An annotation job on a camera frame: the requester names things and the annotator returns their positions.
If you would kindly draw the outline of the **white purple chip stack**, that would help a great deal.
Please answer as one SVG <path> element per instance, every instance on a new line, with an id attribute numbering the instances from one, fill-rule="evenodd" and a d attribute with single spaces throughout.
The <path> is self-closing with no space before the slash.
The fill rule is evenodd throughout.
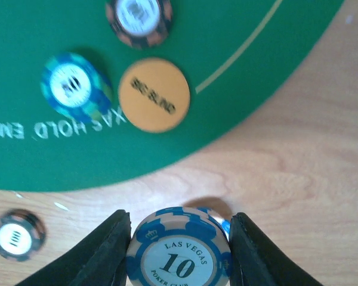
<path id="1" fill-rule="evenodd" d="M 132 285 L 227 285 L 232 253 L 207 209 L 169 207 L 146 217 L 126 253 Z"/>

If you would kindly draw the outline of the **dark red chip stack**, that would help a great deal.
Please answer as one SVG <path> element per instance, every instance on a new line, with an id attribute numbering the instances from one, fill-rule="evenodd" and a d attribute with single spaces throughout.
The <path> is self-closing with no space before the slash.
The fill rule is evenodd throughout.
<path id="1" fill-rule="evenodd" d="M 25 262 L 45 243 L 47 230 L 36 214 L 25 209 L 10 209 L 0 216 L 0 256 Z"/>

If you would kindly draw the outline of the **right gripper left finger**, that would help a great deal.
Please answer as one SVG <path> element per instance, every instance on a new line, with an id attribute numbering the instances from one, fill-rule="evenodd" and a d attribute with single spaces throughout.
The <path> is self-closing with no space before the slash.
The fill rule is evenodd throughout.
<path id="1" fill-rule="evenodd" d="M 130 241 L 129 213 L 117 210 L 71 250 L 18 285 L 125 285 Z"/>

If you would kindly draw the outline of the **orange big blind button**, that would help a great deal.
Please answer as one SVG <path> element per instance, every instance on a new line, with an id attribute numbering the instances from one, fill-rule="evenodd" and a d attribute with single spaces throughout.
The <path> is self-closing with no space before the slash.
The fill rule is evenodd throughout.
<path id="1" fill-rule="evenodd" d="M 127 119 L 150 133 L 177 127 L 190 106 L 190 88 L 182 71 L 157 57 L 130 65 L 119 82 L 118 96 Z"/>

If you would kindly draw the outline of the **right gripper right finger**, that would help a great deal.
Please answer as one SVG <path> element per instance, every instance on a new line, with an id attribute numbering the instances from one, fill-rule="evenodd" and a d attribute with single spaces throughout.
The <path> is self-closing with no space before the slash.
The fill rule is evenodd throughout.
<path id="1" fill-rule="evenodd" d="M 232 217 L 229 243 L 233 259 L 231 285 L 322 285 L 243 212 Z"/>

